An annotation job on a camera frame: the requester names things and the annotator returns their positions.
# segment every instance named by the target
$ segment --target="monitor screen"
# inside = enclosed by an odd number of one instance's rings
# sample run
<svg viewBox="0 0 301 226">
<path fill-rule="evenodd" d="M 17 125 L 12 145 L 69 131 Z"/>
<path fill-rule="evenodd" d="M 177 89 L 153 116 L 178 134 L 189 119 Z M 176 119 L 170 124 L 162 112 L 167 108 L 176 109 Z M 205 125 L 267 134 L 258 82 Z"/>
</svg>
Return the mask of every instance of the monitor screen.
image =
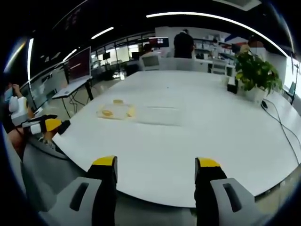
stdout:
<svg viewBox="0 0 301 226">
<path fill-rule="evenodd" d="M 107 59 L 109 59 L 111 56 L 110 56 L 110 52 L 108 52 L 108 53 L 104 53 L 103 54 L 103 60 L 107 60 Z"/>
<path fill-rule="evenodd" d="M 72 56 L 67 63 L 67 81 L 73 81 L 83 76 L 90 76 L 90 47 Z"/>
<path fill-rule="evenodd" d="M 140 53 L 139 52 L 132 52 L 132 58 L 134 60 L 139 60 L 140 57 Z"/>
<path fill-rule="evenodd" d="M 168 37 L 153 37 L 149 41 L 153 48 L 169 47 Z"/>
</svg>

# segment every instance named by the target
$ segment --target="desk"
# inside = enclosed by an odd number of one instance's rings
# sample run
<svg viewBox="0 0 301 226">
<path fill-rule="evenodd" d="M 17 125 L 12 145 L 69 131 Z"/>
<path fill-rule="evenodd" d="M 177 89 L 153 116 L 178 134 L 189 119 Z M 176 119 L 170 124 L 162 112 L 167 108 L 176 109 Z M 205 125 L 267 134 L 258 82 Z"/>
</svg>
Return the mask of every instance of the desk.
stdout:
<svg viewBox="0 0 301 226">
<path fill-rule="evenodd" d="M 195 59 L 196 62 L 204 63 L 204 64 L 213 64 L 212 60 L 204 60 L 204 59 Z M 227 67 L 235 68 L 235 65 L 228 64 Z"/>
<path fill-rule="evenodd" d="M 91 76 L 84 76 L 83 78 L 81 78 L 79 80 L 73 81 L 70 84 L 68 84 L 67 87 L 61 89 L 52 97 L 52 99 L 62 99 L 63 105 L 66 109 L 66 112 L 67 112 L 69 118 L 71 118 L 71 117 L 69 115 L 69 112 L 67 111 L 67 108 L 66 108 L 66 105 L 65 105 L 65 102 L 63 99 L 66 97 L 69 97 L 72 93 L 74 93 L 80 87 L 85 86 L 90 100 L 93 100 L 91 88 L 88 83 L 91 79 L 92 79 Z"/>
<path fill-rule="evenodd" d="M 178 108 L 180 126 L 97 118 L 99 106 L 114 99 Z M 283 124 L 301 140 L 297 112 L 278 93 L 269 99 Z M 286 133 L 301 161 L 297 139 Z M 220 75 L 210 73 L 137 72 L 82 108 L 53 141 L 85 171 L 97 158 L 118 156 L 119 191 L 178 207 L 195 207 L 196 157 L 216 160 L 229 178 L 253 195 L 277 185 L 298 166 L 279 123 L 245 98 L 227 92 Z"/>
</svg>

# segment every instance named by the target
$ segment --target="green leaves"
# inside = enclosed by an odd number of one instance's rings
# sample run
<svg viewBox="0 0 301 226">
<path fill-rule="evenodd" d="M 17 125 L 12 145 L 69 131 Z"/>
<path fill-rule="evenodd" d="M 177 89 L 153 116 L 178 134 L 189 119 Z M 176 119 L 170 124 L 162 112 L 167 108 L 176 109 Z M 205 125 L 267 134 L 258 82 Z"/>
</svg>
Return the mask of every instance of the green leaves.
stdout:
<svg viewBox="0 0 301 226">
<path fill-rule="evenodd" d="M 251 52 L 239 53 L 236 59 L 236 79 L 243 82 L 245 90 L 251 90 L 255 86 L 262 87 L 269 93 L 272 89 L 282 89 L 278 71 L 268 61 L 263 61 Z"/>
</svg>

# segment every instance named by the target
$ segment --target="white flower pot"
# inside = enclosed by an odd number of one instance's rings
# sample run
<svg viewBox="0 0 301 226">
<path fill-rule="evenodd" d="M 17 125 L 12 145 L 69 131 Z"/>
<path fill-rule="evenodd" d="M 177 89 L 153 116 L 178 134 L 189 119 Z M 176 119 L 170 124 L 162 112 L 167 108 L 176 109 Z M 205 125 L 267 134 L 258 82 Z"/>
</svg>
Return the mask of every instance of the white flower pot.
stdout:
<svg viewBox="0 0 301 226">
<path fill-rule="evenodd" d="M 250 91 L 246 91 L 246 98 L 260 106 L 262 100 L 267 96 L 267 92 L 261 88 L 254 87 Z"/>
<path fill-rule="evenodd" d="M 228 85 L 228 83 L 229 83 L 229 76 L 227 76 L 227 75 L 222 75 L 222 84 L 224 85 L 224 86 L 227 86 Z"/>
<path fill-rule="evenodd" d="M 238 80 L 237 94 L 240 96 L 245 96 L 246 94 L 244 84 L 241 80 Z"/>
</svg>

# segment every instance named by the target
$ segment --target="shelf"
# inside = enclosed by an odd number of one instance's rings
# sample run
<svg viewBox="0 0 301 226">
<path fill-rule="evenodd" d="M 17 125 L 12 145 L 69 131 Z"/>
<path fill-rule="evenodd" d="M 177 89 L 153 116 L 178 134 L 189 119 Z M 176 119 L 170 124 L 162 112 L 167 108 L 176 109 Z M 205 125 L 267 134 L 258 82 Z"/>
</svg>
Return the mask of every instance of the shelf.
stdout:
<svg viewBox="0 0 301 226">
<path fill-rule="evenodd" d="M 221 55 L 223 54 L 223 55 L 225 55 L 225 56 L 227 56 L 227 57 L 229 57 L 229 58 L 231 58 L 231 59 L 235 59 L 235 55 L 231 55 L 231 54 L 228 54 L 228 53 L 220 53 Z"/>
<path fill-rule="evenodd" d="M 213 42 L 213 40 L 210 40 L 210 39 L 193 39 L 193 40 L 199 40 L 199 41 L 210 41 L 210 42 Z"/>
<path fill-rule="evenodd" d="M 195 48 L 196 50 L 203 50 L 203 51 L 208 51 L 208 52 L 210 52 L 210 50 L 209 49 L 204 49 L 204 48 Z"/>
<path fill-rule="evenodd" d="M 227 45 L 227 46 L 232 46 L 232 44 L 228 44 L 228 43 L 226 43 L 226 42 L 221 42 L 221 41 L 219 41 L 219 44 Z"/>
</svg>

